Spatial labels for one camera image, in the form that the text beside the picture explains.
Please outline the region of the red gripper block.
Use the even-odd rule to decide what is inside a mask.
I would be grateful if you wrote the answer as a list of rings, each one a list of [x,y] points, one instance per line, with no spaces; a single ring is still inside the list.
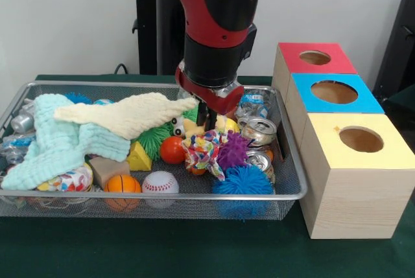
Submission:
[[[238,106],[244,95],[244,88],[235,79],[228,86],[222,88],[202,87],[192,82],[184,74],[185,64],[179,64],[176,68],[176,83],[192,96],[196,97],[198,103],[196,124],[203,126],[207,119],[207,129],[215,129],[217,114],[225,115]]]

